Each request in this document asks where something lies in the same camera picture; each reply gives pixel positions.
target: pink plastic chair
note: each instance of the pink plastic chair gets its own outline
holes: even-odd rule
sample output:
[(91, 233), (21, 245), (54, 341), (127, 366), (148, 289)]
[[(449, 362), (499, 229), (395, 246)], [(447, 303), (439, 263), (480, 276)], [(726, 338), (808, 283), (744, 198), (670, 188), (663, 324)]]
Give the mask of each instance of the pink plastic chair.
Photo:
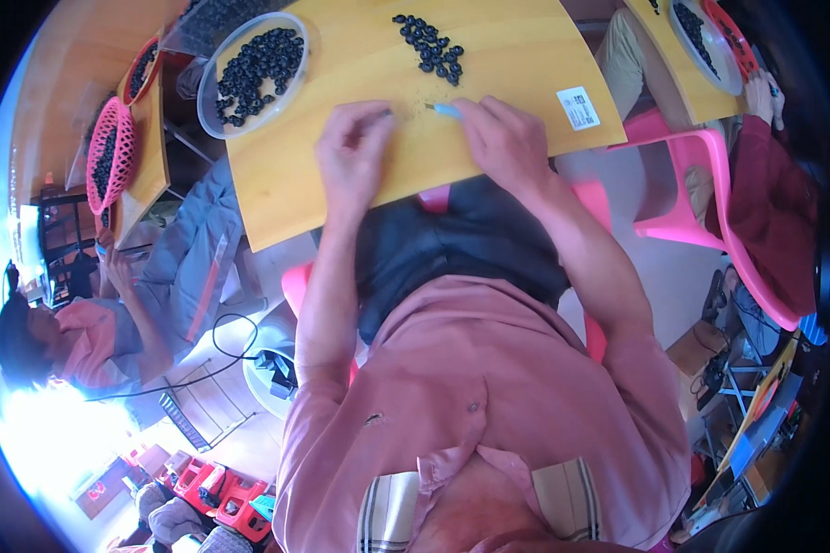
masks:
[[(666, 141), (676, 174), (676, 201), (673, 209), (659, 217), (636, 221), (634, 223), (636, 233), (640, 236), (683, 241), (729, 252), (738, 276), (741, 277), (744, 286), (750, 291), (759, 307), (784, 329), (794, 330), (799, 324), (800, 317), (784, 305), (759, 276), (747, 249), (729, 227), (728, 207), (732, 193), (729, 155), (726, 151), (726, 143), (719, 132), (703, 129), (674, 133), (667, 127), (658, 108), (629, 119), (624, 123), (624, 130), (628, 135), (627, 143), (611, 146), (609, 149)], [(722, 240), (702, 228), (692, 211), (686, 190), (685, 175), (688, 168), (693, 165), (704, 167), (713, 176)]]
[[(584, 207), (587, 208), (605, 230), (611, 232), (611, 216), (609, 214), (609, 201), (603, 189), (603, 183), (587, 182), (572, 186), (572, 191), (578, 197)], [(449, 208), (450, 185), (432, 188), (418, 194), (421, 206), (426, 212), (445, 213)], [(310, 271), (313, 263), (293, 267), (283, 274), (280, 286), (283, 295), (292, 309), (292, 313), (298, 317), (304, 301), (304, 291), (307, 290), (307, 282), (310, 280)], [(584, 333), (587, 342), (587, 354), (591, 359), (602, 362), (605, 354), (605, 335), (596, 320), (584, 313)], [(350, 361), (350, 381), (354, 381), (359, 365), (355, 360)]]
[(713, 175), (717, 189), (731, 188), (729, 156), (722, 136), (714, 130), (706, 129), (673, 133), (664, 123), (658, 108), (629, 119), (624, 123), (624, 130), (628, 135), (627, 143), (610, 146), (609, 150), (666, 141), (676, 174), (676, 202), (673, 209), (658, 217), (636, 221), (636, 233), (640, 236), (684, 241), (706, 248), (726, 249), (722, 240), (698, 224), (686, 190), (686, 171), (693, 165), (707, 169)]

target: clear plastic container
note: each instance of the clear plastic container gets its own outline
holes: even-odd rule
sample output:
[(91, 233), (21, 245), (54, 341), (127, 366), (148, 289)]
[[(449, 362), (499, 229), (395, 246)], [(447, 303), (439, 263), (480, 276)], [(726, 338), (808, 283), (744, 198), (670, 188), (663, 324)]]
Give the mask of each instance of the clear plastic container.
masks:
[[(258, 115), (251, 115), (246, 117), (246, 122), (242, 127), (234, 127), (233, 125), (222, 125), (218, 116), (215, 113), (215, 101), (219, 99), (219, 75), (225, 70), (227, 61), (232, 59), (239, 53), (244, 44), (252, 40), (255, 35), (262, 35), (274, 28), (292, 28), (296, 29), (298, 36), (304, 39), (304, 53), (302, 54), (301, 62), (298, 66), (298, 71), (289, 81), (286, 88), (286, 93), (277, 96), (276, 101), (269, 105)], [(310, 42), (308, 41), (307, 29), (299, 18), (284, 12), (273, 12), (260, 15), (250, 21), (247, 21), (240, 28), (233, 31), (233, 33), (221, 43), (221, 46), (215, 53), (209, 63), (206, 64), (203, 70), (202, 79), (200, 80), (200, 88), (197, 92), (196, 99), (196, 114), (200, 120), (200, 125), (210, 136), (219, 139), (234, 138), (242, 136), (245, 133), (255, 130), (268, 121), (280, 115), (286, 106), (295, 100), (298, 90), (304, 83), (304, 74), (307, 71), (307, 62), (309, 55)], [(222, 55), (223, 52), (229, 51), (229, 55)], [(222, 65), (219, 65), (219, 57), (222, 58)], [(265, 79), (261, 85), (261, 94), (273, 94), (273, 81)]]
[[(686, 8), (704, 21), (701, 26), (701, 39), (704, 41), (704, 47), (707, 53), (710, 54), (710, 61), (719, 77), (713, 74), (707, 64), (701, 59), (701, 54), (698, 53), (695, 45), (688, 39), (688, 35), (680, 19), (676, 17), (675, 7), (678, 4), (685, 5)], [(698, 71), (703, 74), (707, 80), (718, 89), (728, 92), (731, 95), (741, 95), (743, 91), (743, 81), (741, 80), (741, 70), (738, 69), (738, 61), (735, 59), (735, 54), (726, 42), (726, 37), (719, 32), (719, 28), (713, 23), (704, 10), (701, 9), (695, 2), (690, 0), (673, 0), (670, 3), (670, 26), (674, 28), (676, 38), (680, 39), (682, 48), (686, 50), (692, 62), (697, 65)]]
[(178, 22), (160, 41), (160, 50), (209, 58), (243, 23), (289, 4), (282, 0), (200, 0), (180, 14)]

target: pink shirt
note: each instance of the pink shirt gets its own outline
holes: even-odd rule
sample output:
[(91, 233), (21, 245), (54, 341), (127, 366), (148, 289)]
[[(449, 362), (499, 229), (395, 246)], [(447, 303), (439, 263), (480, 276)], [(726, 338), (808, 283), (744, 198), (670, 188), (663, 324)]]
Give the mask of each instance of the pink shirt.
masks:
[[(394, 500), (395, 517), (411, 521), (403, 534), (413, 539), (476, 454), (560, 539), (652, 547), (690, 491), (676, 367), (653, 336), (610, 342), (604, 366), (554, 310), (508, 282), (428, 282), (384, 322), (349, 390), (299, 390), (280, 458), (277, 541), (359, 550), (361, 510), (401, 481), (410, 493)], [(395, 480), (377, 478), (387, 474)]]
[(114, 355), (117, 315), (111, 309), (89, 300), (77, 300), (55, 314), (62, 332), (83, 329), (59, 375), (63, 381), (71, 377), (87, 388), (117, 384), (123, 375), (105, 367)]

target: table leg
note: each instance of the table leg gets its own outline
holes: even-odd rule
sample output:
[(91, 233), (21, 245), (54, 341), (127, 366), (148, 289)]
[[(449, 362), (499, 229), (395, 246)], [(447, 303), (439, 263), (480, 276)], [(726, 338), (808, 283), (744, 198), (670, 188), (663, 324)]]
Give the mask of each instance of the table leg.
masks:
[(185, 146), (187, 146), (187, 147), (188, 147), (188, 149), (190, 149), (190, 150), (191, 150), (191, 151), (193, 151), (195, 154), (197, 154), (197, 155), (198, 155), (198, 156), (200, 156), (201, 158), (203, 158), (203, 159), (205, 159), (206, 161), (208, 161), (208, 162), (210, 163), (210, 165), (212, 165), (212, 164), (214, 164), (214, 163), (215, 163), (215, 160), (214, 160), (214, 159), (210, 158), (210, 157), (209, 157), (209, 156), (207, 156), (205, 153), (203, 153), (203, 152), (202, 152), (202, 150), (200, 150), (200, 149), (196, 146), (196, 144), (195, 144), (195, 143), (194, 143), (194, 141), (191, 139), (191, 137), (190, 137), (190, 136), (188, 136), (188, 134), (187, 134), (187, 133), (185, 133), (184, 131), (182, 131), (180, 128), (178, 128), (178, 127), (177, 127), (174, 123), (172, 123), (171, 121), (168, 121), (168, 120), (164, 119), (164, 120), (163, 120), (163, 128), (164, 128), (164, 129), (166, 129), (166, 132), (168, 132), (169, 134), (171, 134), (172, 136), (174, 136), (176, 140), (178, 140), (179, 142), (181, 142), (182, 144), (184, 144)]

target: wooden table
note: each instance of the wooden table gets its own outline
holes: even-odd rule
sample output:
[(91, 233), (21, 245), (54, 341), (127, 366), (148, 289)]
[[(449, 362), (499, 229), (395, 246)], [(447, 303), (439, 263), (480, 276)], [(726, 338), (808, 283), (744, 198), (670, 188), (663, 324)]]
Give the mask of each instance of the wooden table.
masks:
[(676, 88), (685, 103), (692, 125), (731, 117), (747, 111), (743, 94), (732, 96), (715, 87), (688, 56), (679, 39), (676, 38), (674, 28), (670, 26), (670, 19), (667, 15), (670, 12), (670, 0), (658, 0), (660, 15), (655, 14), (655, 9), (649, 0), (625, 0), (625, 2), (640, 20), (642, 28), (652, 38), (652, 42), (664, 59), (667, 70), (673, 76)]
[[(118, 94), (132, 67), (117, 85)], [(132, 185), (114, 205), (114, 237), (118, 247), (123, 246), (133, 227), (148, 212), (151, 205), (169, 187), (169, 165), (166, 163), (166, 140), (163, 133), (163, 66), (157, 69), (154, 82), (144, 97), (132, 106), (135, 118), (137, 171)]]
[[(458, 123), (428, 111), (425, 102), (493, 94), (544, 119), (552, 156), (626, 140), (603, 76), (558, 0), (299, 0), (287, 12), (304, 21), (310, 36), (307, 81), (274, 121), (226, 143), (253, 251), (325, 221), (313, 145), (334, 105), (392, 103), (398, 130), (377, 205), (480, 172)], [(421, 72), (417, 53), (391, 21), (400, 12), (425, 19), (465, 48), (460, 86)], [(219, 74), (245, 39), (219, 61)], [(556, 96), (578, 86), (600, 121), (580, 131)]]

